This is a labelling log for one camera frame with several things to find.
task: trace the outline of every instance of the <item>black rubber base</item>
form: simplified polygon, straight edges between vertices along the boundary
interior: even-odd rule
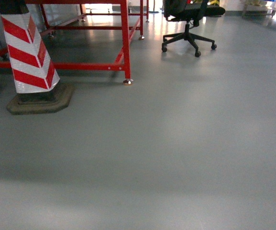
[[[49,114],[56,113],[67,108],[74,92],[74,86],[71,84],[58,84],[58,88],[54,90],[56,100],[48,103],[48,101],[38,101],[32,103],[22,103],[19,95],[16,95],[7,105],[7,110],[12,115],[27,114]]]

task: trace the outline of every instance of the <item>reflective tape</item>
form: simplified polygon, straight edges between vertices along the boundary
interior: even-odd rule
[[[17,93],[51,91],[60,78],[30,13],[3,14]]]

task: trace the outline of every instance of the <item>office chair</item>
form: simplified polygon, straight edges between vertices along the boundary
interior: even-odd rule
[[[184,39],[185,41],[189,41],[190,44],[195,48],[195,56],[198,58],[201,53],[199,51],[199,47],[195,43],[194,40],[201,40],[206,42],[211,42],[211,49],[216,49],[217,45],[214,40],[209,38],[205,38],[196,34],[192,34],[189,32],[193,27],[199,26],[199,21],[204,16],[220,16],[225,13],[225,9],[219,6],[208,5],[209,0],[202,0],[202,3],[192,3],[187,4],[187,0],[165,0],[164,1],[164,17],[168,22],[180,22],[186,21],[186,27],[184,33],[177,34],[167,34],[163,36],[162,43],[162,52],[167,51],[167,44],[172,42],[176,42]]]

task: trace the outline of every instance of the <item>wall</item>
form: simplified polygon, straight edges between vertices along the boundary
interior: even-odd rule
[[[41,32],[45,30],[44,20],[39,5],[27,5],[33,20]],[[44,9],[51,25],[56,25],[74,18],[80,14],[79,5],[44,5]],[[0,18],[0,48],[6,47],[3,24]]]

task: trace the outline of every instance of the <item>epoxy floor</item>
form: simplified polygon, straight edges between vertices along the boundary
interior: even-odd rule
[[[196,58],[185,41],[162,53],[184,25],[151,15],[134,84],[59,71],[76,91],[56,114],[10,115],[0,71],[0,230],[276,230],[276,25],[263,22],[207,18],[194,32],[218,48],[198,42]],[[56,61],[111,62],[121,33],[45,43]]]

